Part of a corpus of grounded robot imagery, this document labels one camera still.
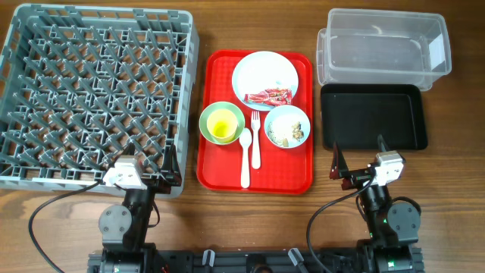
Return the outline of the food scraps and rice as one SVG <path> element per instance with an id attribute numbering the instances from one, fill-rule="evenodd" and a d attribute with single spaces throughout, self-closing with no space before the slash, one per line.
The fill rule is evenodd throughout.
<path id="1" fill-rule="evenodd" d="M 302 124 L 295 119 L 278 118 L 269 123 L 269 139 L 276 145 L 288 148 L 305 138 Z"/>

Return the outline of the light blue bowl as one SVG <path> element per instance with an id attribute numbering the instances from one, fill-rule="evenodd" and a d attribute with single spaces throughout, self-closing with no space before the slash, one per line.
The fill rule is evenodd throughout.
<path id="1" fill-rule="evenodd" d="M 304 111 L 294 105 L 281 105 L 268 112 L 264 133 L 278 148 L 294 149 L 301 146 L 311 133 L 311 123 Z"/>

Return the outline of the yellow cup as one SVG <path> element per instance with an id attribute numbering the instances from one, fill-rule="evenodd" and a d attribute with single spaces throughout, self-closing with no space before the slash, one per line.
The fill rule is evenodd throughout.
<path id="1" fill-rule="evenodd" d="M 235 137 L 237 127 L 237 118 L 228 109 L 215 110 L 208 116 L 208 131 L 219 143 L 232 141 Z"/>

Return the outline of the green bowl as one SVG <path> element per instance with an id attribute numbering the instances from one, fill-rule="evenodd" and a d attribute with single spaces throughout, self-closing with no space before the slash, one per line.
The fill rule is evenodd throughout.
<path id="1" fill-rule="evenodd" d="M 228 110 L 232 111 L 235 114 L 237 121 L 238 121 L 238 127 L 236 129 L 235 137 L 232 141 L 230 141 L 228 143 L 219 143 L 209 133 L 208 128 L 207 128 L 208 116 L 213 111 L 218 110 L 218 109 L 228 109 Z M 245 126 L 246 126 L 246 119 L 245 119 L 243 112 L 236 105 L 234 105 L 233 103 L 230 103 L 230 102 L 215 102 L 215 103 L 210 104 L 209 106 L 207 106 L 204 109 L 204 111 L 201 113 L 201 116 L 199 118 L 199 129 L 200 129 L 201 134 L 203 135 L 203 137 L 207 141 L 209 141 L 213 144 L 216 144 L 216 145 L 227 145 L 227 144 L 230 144 L 233 141 L 237 140 L 239 138 L 240 134 L 242 133 L 243 128 Z"/>

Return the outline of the red snack wrapper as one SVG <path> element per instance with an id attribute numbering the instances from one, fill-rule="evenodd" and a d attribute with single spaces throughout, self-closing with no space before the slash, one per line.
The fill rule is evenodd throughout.
<path id="1" fill-rule="evenodd" d="M 269 106 L 291 105 L 293 93 L 291 89 L 265 89 L 255 94 L 245 94 L 244 102 Z"/>

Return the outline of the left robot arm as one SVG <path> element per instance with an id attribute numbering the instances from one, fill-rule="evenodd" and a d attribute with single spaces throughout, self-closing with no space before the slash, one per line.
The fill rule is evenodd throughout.
<path id="1" fill-rule="evenodd" d="M 103 177 L 105 184 L 122 189 L 125 196 L 120 205 L 108 207 L 99 217 L 103 249 L 100 257 L 89 257 L 88 272 L 170 271 L 156 245 L 146 242 L 146 234 L 152 227 L 152 211 L 158 211 L 155 196 L 169 194 L 172 187 L 182 184 L 177 149 L 170 145 L 161 167 L 167 173 L 159 178 L 142 177 L 142 162 L 135 150 L 135 145 L 129 144 Z"/>

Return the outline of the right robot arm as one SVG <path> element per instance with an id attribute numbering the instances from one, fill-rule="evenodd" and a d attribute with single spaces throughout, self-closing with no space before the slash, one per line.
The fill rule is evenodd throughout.
<path id="1" fill-rule="evenodd" d="M 349 170 L 340 147 L 333 145 L 330 178 L 342 181 L 343 190 L 357 190 L 358 210 L 369 238 L 359 240 L 352 258 L 357 272 L 423 272 L 418 242 L 421 207 L 405 196 L 392 198 L 388 185 L 401 177 L 405 158 L 377 138 L 380 152 L 366 168 Z"/>

